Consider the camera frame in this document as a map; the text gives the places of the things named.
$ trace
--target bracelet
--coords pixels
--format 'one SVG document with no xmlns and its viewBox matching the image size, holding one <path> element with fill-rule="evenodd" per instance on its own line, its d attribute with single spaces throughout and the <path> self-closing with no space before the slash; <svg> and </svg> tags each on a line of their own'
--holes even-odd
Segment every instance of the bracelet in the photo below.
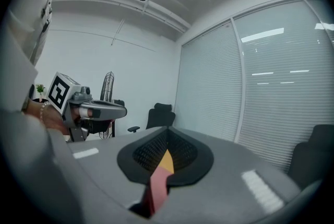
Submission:
<svg viewBox="0 0 334 224">
<path fill-rule="evenodd" d="M 44 121 L 43 121 L 43 111 L 44 111 L 44 108 L 47 105 L 50 105 L 49 101 L 44 102 L 43 105 L 42 105 L 42 107 L 41 107 L 41 110 L 40 110 L 40 120 L 41 120 L 42 123 L 44 123 Z"/>
</svg>

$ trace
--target white blinds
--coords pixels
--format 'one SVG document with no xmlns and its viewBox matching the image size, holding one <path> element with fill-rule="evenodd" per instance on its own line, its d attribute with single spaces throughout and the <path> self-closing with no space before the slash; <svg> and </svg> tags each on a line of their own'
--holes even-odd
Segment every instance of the white blinds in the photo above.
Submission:
<svg viewBox="0 0 334 224">
<path fill-rule="evenodd" d="M 230 21 L 183 46 L 175 126 L 233 140 L 241 96 L 240 52 Z"/>
<path fill-rule="evenodd" d="M 297 143 L 334 124 L 334 50 L 303 1 L 235 20 L 246 71 L 239 143 L 287 170 Z"/>
<path fill-rule="evenodd" d="M 314 9 L 316 14 L 319 16 L 320 23 L 317 23 L 316 28 L 322 29 L 326 28 L 326 31 L 334 45 L 334 15 L 331 8 L 324 0 L 306 0 Z"/>
</svg>

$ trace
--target person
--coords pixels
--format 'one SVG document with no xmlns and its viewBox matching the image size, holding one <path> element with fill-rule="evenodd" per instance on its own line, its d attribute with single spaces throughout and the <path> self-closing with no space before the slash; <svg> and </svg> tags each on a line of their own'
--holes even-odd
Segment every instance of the person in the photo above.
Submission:
<svg viewBox="0 0 334 224">
<path fill-rule="evenodd" d="M 13 56 L 13 60 L 2 57 L 2 66 L 11 70 L 10 81 L 14 84 L 14 92 L 2 87 L 0 108 L 8 111 L 22 110 L 23 113 L 40 119 L 46 128 L 54 128 L 64 135 L 69 135 L 68 129 L 64 126 L 60 114 L 51 105 L 37 103 L 27 96 L 31 80 L 34 80 L 37 71 L 26 63 L 25 57 L 35 65 L 43 50 L 47 31 L 52 18 L 52 0 L 12 0 L 8 7 L 7 14 L 2 25 L 2 56 Z M 31 76 L 22 78 L 21 67 L 16 67 L 13 62 L 26 67 L 25 70 Z M 0 79 L 8 81 L 8 75 L 1 72 Z M 79 109 L 73 108 L 73 119 L 80 118 Z"/>
</svg>

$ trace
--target black office chair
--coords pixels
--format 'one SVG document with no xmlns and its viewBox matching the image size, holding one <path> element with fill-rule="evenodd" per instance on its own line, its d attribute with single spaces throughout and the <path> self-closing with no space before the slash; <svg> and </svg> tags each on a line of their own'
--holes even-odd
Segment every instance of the black office chair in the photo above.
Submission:
<svg viewBox="0 0 334 224">
<path fill-rule="evenodd" d="M 169 104 L 156 103 L 154 109 L 148 113 L 148 122 L 146 129 L 158 126 L 172 126 L 175 120 L 175 113 L 172 112 L 172 106 Z M 134 126 L 128 129 L 129 132 L 136 133 L 140 129 Z"/>
<path fill-rule="evenodd" d="M 334 126 L 316 125 L 308 142 L 294 148 L 288 175 L 304 189 L 326 176 L 333 158 Z"/>
</svg>

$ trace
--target fan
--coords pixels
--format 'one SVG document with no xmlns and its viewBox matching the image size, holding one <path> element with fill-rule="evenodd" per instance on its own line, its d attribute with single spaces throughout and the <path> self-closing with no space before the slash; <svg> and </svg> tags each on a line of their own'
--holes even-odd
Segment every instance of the fan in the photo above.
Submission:
<svg viewBox="0 0 334 224">
<path fill-rule="evenodd" d="M 107 75 L 104 78 L 102 90 L 101 90 L 101 101 L 108 101 L 112 102 L 111 95 L 113 93 L 113 85 L 114 85 L 114 74 L 112 72 L 107 73 Z M 100 138 L 106 139 L 109 135 L 109 128 L 106 132 L 100 132 L 99 133 Z"/>
</svg>

